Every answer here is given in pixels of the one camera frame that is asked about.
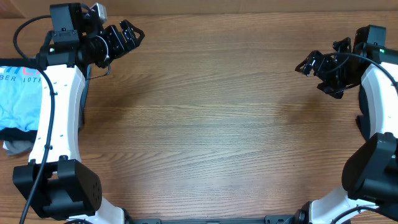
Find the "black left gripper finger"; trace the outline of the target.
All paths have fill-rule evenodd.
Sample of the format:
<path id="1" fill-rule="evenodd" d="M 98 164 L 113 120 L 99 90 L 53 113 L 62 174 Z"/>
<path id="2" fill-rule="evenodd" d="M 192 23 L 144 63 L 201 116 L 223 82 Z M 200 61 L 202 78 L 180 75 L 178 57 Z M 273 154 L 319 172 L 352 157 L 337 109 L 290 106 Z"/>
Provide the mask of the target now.
<path id="1" fill-rule="evenodd" d="M 134 31 L 132 30 L 130 23 L 127 20 L 123 20 L 120 22 L 120 26 L 123 30 L 123 36 L 126 40 L 134 39 Z"/>
<path id="2" fill-rule="evenodd" d="M 144 39 L 145 34 L 142 30 L 135 27 L 134 25 L 129 25 L 129 48 L 135 49 L 140 46 L 142 40 Z"/>

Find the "light blue printed t-shirt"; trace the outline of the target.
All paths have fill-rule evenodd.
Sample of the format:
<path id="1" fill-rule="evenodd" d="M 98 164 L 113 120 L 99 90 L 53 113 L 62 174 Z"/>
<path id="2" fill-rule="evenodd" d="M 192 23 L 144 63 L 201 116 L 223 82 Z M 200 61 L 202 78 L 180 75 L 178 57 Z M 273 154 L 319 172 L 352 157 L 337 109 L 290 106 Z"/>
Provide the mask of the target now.
<path id="1" fill-rule="evenodd" d="M 42 101 L 39 71 L 26 67 L 1 67 L 1 129 L 36 131 Z"/>

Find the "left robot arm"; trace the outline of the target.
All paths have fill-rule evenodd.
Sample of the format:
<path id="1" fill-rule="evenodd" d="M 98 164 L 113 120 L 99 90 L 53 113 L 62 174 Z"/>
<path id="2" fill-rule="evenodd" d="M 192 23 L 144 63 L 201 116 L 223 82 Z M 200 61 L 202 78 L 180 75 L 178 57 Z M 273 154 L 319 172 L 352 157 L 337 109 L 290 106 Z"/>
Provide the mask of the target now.
<path id="1" fill-rule="evenodd" d="M 123 20 L 107 26 L 99 3 L 53 4 L 53 29 L 35 58 L 22 56 L 11 65 L 36 69 L 42 77 L 39 127 L 25 166 L 12 180 L 40 218 L 66 223 L 132 223 L 127 210 L 103 197 L 100 178 L 82 164 L 78 149 L 81 100 L 88 68 L 111 62 L 140 46 L 144 32 Z"/>

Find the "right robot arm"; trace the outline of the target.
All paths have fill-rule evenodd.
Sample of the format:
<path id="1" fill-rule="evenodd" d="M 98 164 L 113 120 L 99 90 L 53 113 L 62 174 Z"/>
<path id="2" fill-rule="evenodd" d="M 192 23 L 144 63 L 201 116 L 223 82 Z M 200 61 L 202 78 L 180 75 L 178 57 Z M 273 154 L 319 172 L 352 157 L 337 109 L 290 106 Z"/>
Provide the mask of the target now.
<path id="1" fill-rule="evenodd" d="M 284 223 L 350 223 L 365 211 L 397 221 L 397 51 L 385 41 L 385 27 L 368 25 L 354 39 L 335 41 L 332 53 L 314 50 L 296 66 L 336 99 L 359 88 L 356 122 L 365 143 L 346 161 L 338 188 Z"/>

